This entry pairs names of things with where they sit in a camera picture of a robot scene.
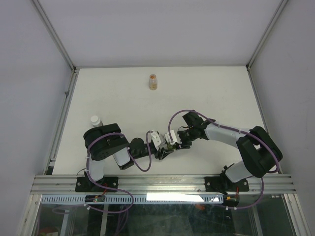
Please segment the clear bottle orange pills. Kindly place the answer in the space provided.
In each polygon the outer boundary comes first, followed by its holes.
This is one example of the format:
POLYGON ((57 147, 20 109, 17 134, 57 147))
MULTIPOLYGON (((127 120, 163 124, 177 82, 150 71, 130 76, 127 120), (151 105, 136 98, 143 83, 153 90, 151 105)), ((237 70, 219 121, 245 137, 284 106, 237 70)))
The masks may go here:
POLYGON ((155 74, 149 76, 149 88, 150 90, 156 90, 158 88, 158 81, 155 74))

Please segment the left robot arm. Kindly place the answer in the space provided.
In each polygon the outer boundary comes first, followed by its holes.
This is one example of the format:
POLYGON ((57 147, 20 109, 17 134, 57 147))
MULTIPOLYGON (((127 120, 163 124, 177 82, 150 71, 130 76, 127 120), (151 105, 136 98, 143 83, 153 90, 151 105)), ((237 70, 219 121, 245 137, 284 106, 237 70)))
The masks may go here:
POLYGON ((83 139, 88 154, 86 185, 92 191, 102 188, 105 159, 110 156, 114 157, 121 170, 133 166, 136 159, 148 156, 149 166, 144 170, 147 172, 153 157, 162 160, 174 152, 174 148, 155 131, 148 131, 146 140, 134 138, 129 142, 116 123, 89 129, 83 139))

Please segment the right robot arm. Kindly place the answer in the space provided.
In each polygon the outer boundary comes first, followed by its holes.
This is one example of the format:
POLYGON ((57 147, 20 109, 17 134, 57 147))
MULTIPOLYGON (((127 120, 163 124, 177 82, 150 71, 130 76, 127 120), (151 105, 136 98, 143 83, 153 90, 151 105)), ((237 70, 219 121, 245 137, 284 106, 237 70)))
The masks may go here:
POLYGON ((238 163, 224 166, 218 177, 206 181, 206 188, 226 194, 237 191, 249 177, 262 178, 275 167, 278 171, 283 154, 269 134, 261 126, 242 131, 238 128, 220 125, 215 120, 204 120, 190 111, 183 115, 188 127, 178 131, 179 148, 188 149, 196 139, 218 141, 237 148, 242 158, 238 163))

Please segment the white cap pill bottle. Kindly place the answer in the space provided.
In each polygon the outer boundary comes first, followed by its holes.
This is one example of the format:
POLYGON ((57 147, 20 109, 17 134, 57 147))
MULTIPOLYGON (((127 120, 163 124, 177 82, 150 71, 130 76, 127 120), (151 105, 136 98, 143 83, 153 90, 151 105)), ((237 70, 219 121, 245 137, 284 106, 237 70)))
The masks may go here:
POLYGON ((93 127, 103 126, 102 120, 98 116, 92 116, 90 121, 93 127))

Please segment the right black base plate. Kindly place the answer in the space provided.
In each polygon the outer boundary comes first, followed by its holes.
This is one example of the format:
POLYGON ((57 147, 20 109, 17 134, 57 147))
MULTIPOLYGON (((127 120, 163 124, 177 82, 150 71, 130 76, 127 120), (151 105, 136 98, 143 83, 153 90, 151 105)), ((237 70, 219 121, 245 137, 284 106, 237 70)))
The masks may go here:
POLYGON ((246 179, 231 182, 229 179, 215 176, 204 177, 206 192, 220 192, 227 195, 228 192, 249 192, 249 184, 246 179))

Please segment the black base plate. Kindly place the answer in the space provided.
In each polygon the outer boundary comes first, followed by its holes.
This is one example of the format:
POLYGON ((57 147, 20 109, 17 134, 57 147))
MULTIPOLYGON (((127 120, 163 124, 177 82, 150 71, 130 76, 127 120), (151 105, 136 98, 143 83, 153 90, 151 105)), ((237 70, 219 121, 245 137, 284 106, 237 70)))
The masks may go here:
POLYGON ((99 181, 97 181, 98 184, 113 188, 114 190, 107 190, 104 188, 101 188, 94 183, 92 183, 88 177, 78 177, 76 179, 76 186, 75 186, 75 192, 83 193, 83 192, 103 192, 106 190, 106 192, 117 192, 118 187, 118 177, 103 177, 99 181))
POLYGON ((206 192, 220 192, 227 195, 228 192, 249 192, 249 184, 246 179, 231 182, 229 179, 215 176, 204 177, 206 192))

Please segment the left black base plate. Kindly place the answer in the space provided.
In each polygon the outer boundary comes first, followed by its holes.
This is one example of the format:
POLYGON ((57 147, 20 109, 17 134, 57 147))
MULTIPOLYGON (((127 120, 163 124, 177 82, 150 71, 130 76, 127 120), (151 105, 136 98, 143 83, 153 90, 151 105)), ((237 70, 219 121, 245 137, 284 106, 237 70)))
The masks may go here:
POLYGON ((83 192, 103 192, 106 190, 106 192, 117 192, 118 187, 118 177, 103 177, 99 181, 97 181, 98 184, 113 188, 114 190, 107 190, 104 188, 101 188, 94 183, 92 183, 88 177, 78 177, 76 179, 76 186, 75 186, 75 192, 83 193, 83 192))

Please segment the aluminium mounting rail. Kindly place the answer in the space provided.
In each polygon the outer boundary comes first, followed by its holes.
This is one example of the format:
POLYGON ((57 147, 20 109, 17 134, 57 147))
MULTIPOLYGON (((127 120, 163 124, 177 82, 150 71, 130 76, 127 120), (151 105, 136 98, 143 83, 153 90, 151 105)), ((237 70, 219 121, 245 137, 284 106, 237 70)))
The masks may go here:
MULTIPOLYGON (((146 193, 185 193, 206 194, 204 177, 216 175, 106 175, 118 177, 117 189, 126 190, 132 194, 146 193)), ((34 178, 32 194, 78 194, 75 192, 76 179, 83 175, 44 175, 34 178)), ((295 194, 296 188, 290 175, 266 174, 263 179, 251 177, 247 179, 249 192, 238 194, 295 194)))

